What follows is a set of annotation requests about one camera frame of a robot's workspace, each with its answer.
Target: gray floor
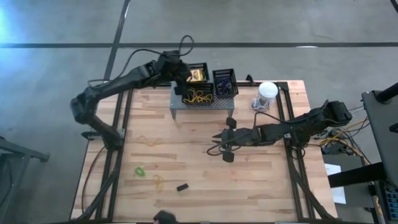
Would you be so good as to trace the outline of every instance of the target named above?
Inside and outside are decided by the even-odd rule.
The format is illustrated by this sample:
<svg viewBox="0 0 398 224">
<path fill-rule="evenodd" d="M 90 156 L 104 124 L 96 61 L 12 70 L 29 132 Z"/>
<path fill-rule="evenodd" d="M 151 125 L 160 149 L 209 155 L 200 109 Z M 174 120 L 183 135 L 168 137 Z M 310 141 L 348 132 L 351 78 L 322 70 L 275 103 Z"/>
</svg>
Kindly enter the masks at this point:
<svg viewBox="0 0 398 224">
<path fill-rule="evenodd" d="M 2 0 L 1 43 L 112 43 L 124 0 Z M 398 14 L 389 0 L 132 0 L 121 42 L 393 42 Z M 10 223 L 68 220 L 80 177 L 87 127 L 74 122 L 69 101 L 86 81 L 103 78 L 110 48 L 0 49 L 0 136 L 50 152 L 31 163 Z M 133 49 L 119 49 L 116 76 Z M 238 79 L 304 80 L 312 107 L 326 99 L 361 106 L 361 93 L 397 81 L 393 47 L 202 48 L 184 57 L 210 70 L 234 68 Z M 130 67 L 155 59 L 134 56 Z M 354 122 L 364 119 L 363 111 Z M 370 129 L 356 139 L 380 161 Z M 339 216 L 370 221 L 362 209 L 338 207 Z"/>
</svg>

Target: green object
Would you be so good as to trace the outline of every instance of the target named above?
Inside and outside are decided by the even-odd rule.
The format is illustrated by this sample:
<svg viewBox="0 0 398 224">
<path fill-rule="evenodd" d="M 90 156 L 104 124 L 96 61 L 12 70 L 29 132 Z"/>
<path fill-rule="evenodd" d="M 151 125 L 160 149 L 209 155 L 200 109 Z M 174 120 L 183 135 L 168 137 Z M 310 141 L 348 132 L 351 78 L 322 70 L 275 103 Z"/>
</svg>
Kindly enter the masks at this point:
<svg viewBox="0 0 398 224">
<path fill-rule="evenodd" d="M 134 172 L 140 177 L 145 177 L 145 172 L 144 172 L 144 169 L 142 167 L 135 168 Z"/>
</svg>

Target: black basket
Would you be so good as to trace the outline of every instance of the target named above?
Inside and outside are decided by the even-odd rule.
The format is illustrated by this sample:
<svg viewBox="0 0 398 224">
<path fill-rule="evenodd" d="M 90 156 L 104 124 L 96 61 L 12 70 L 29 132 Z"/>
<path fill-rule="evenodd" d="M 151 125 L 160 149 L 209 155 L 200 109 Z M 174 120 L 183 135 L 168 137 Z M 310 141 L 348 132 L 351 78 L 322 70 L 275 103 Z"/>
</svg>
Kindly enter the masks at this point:
<svg viewBox="0 0 398 224">
<path fill-rule="evenodd" d="M 232 98 L 239 94 L 233 68 L 213 70 L 213 78 L 218 98 Z"/>
<path fill-rule="evenodd" d="M 207 69 L 207 63 L 194 63 L 194 64 L 189 64 L 189 69 L 192 70 L 201 70 L 203 71 L 205 75 L 205 79 L 203 81 L 198 81 L 198 82 L 191 82 L 191 83 L 206 83 L 210 80 L 209 77 L 209 70 Z"/>
<path fill-rule="evenodd" d="M 187 83 L 187 89 L 188 92 L 185 95 L 182 95 L 181 101 L 182 103 L 188 104 L 188 105 L 210 105 L 214 102 L 214 85 L 213 83 Z M 188 102 L 188 100 L 193 99 L 193 92 L 191 89 L 194 89 L 195 92 L 201 91 L 200 96 L 209 96 L 210 100 L 203 100 L 201 101 L 194 101 L 194 102 Z"/>
</svg>

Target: wooden tabletop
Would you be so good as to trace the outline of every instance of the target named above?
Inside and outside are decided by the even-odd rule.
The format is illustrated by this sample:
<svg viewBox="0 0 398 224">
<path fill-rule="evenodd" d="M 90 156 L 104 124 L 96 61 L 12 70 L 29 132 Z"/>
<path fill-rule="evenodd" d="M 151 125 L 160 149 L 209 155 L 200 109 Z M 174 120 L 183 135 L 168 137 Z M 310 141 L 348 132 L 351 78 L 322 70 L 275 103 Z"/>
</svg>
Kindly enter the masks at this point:
<svg viewBox="0 0 398 224">
<path fill-rule="evenodd" d="M 304 82 L 288 81 L 288 84 L 294 114 L 298 116 L 308 112 L 310 105 Z M 238 128 L 253 126 L 254 111 L 249 105 L 256 94 L 257 88 L 239 87 L 233 115 Z M 282 102 L 288 117 L 283 99 L 284 96 Z M 112 123 L 116 100 L 117 96 L 112 96 L 98 105 L 97 115 L 108 124 Z M 179 111 L 177 119 L 173 120 L 169 106 L 170 88 L 134 91 L 115 204 L 115 222 L 153 222 L 153 216 L 159 210 L 174 213 L 180 222 L 297 220 L 283 141 L 273 146 L 242 147 L 236 151 L 235 161 L 228 164 L 222 161 L 221 156 L 206 154 L 206 150 L 214 145 L 211 137 L 226 127 L 226 111 Z M 276 103 L 268 113 L 279 117 Z M 258 116 L 257 124 L 269 123 L 278 122 L 267 116 Z M 102 147 L 100 140 L 91 141 L 88 145 L 72 218 L 81 214 L 82 186 L 95 155 Z M 305 150 L 310 188 L 319 202 L 336 217 L 322 154 L 318 147 Z M 85 207 L 100 188 L 105 151 L 87 184 Z M 134 174 L 138 166 L 145 170 L 145 177 Z M 185 183 L 189 185 L 188 189 L 176 191 L 176 187 Z M 110 190 L 105 211 L 108 210 L 109 194 Z M 300 197 L 306 213 L 302 192 Z"/>
</svg>

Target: yellow rope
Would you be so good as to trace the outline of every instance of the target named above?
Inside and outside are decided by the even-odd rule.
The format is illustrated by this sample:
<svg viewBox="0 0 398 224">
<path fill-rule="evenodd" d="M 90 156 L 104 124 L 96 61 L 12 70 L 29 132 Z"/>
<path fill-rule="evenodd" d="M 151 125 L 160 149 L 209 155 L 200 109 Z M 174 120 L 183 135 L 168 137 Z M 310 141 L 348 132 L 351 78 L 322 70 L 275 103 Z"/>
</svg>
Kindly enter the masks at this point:
<svg viewBox="0 0 398 224">
<path fill-rule="evenodd" d="M 140 142 L 140 143 L 144 143 L 145 145 L 147 145 L 149 147 L 157 146 L 158 144 L 162 143 L 161 138 L 156 139 L 154 142 L 149 142 L 148 139 L 145 138 L 145 136 L 139 136 L 137 140 L 139 141 L 140 139 L 144 139 L 144 142 Z"/>
<path fill-rule="evenodd" d="M 193 93 L 192 99 L 190 99 L 190 94 L 188 94 L 188 99 L 184 99 L 184 103 L 211 103 L 213 96 L 211 94 L 207 94 L 203 96 L 203 91 L 196 91 L 193 88 L 189 88 L 188 91 Z"/>
<path fill-rule="evenodd" d="M 345 128 L 345 129 L 339 131 L 339 132 L 338 132 L 336 135 L 334 135 L 333 137 L 331 137 L 331 138 L 329 138 L 329 139 L 323 139 L 323 140 L 321 140 L 321 141 L 319 142 L 319 144 L 328 143 L 328 142 L 330 142 L 330 140 L 337 140 L 337 137 L 338 137 L 340 134 L 343 134 L 343 133 L 347 132 L 350 128 L 352 128 L 352 127 L 354 127 L 354 126 L 357 126 L 357 125 L 359 125 L 359 124 L 362 124 L 362 123 L 364 123 L 365 121 L 366 121 L 366 119 L 363 120 L 363 121 L 360 121 L 360 122 L 358 122 L 358 123 L 355 123 L 355 124 L 353 124 L 353 125 L 351 125 L 351 126 L 348 126 L 347 128 Z"/>
<path fill-rule="evenodd" d="M 163 177 L 159 175 L 155 175 L 155 184 L 156 184 L 156 190 L 160 193 L 163 191 Z"/>
</svg>

